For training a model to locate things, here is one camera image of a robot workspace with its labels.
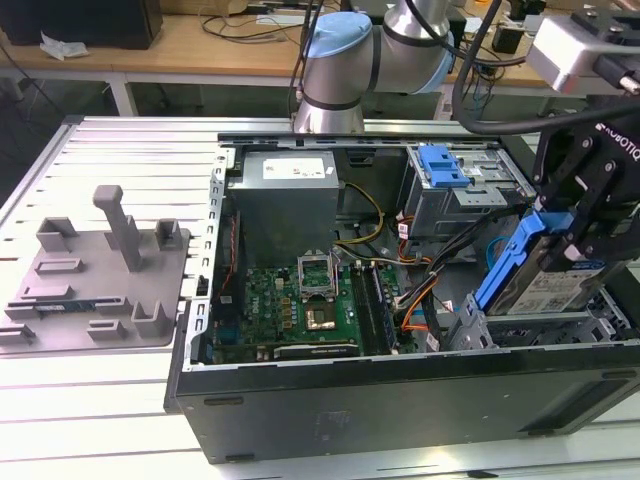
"expansion slot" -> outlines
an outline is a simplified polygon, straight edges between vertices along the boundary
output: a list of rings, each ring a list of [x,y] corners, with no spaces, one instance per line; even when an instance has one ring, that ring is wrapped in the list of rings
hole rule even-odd
[[[351,267],[351,285],[364,354],[388,354],[395,338],[377,270]]]

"motherboard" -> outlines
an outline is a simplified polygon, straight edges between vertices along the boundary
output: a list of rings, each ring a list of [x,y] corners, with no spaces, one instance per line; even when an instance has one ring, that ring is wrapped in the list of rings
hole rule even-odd
[[[241,317],[216,326],[214,363],[392,353],[398,293],[392,266],[332,266],[322,256],[249,269]]]

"gray plastic tray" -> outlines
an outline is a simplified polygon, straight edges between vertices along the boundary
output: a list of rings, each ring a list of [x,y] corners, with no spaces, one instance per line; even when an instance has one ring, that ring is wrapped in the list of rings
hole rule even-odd
[[[189,231],[174,219],[140,230],[119,186],[96,189],[110,231],[47,218],[42,248],[0,321],[0,354],[167,345],[173,338]]]

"desktop computer tower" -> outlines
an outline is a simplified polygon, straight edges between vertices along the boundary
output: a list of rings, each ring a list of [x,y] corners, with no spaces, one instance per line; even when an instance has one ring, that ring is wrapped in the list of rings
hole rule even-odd
[[[159,0],[0,0],[0,28],[14,45],[40,32],[64,42],[144,50],[162,27]]]

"blue cap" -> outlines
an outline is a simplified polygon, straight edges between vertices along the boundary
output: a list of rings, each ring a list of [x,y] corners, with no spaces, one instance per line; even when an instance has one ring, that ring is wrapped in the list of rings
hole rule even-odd
[[[309,58],[337,55],[367,38],[371,19],[356,12],[336,12],[323,15],[313,32]]]

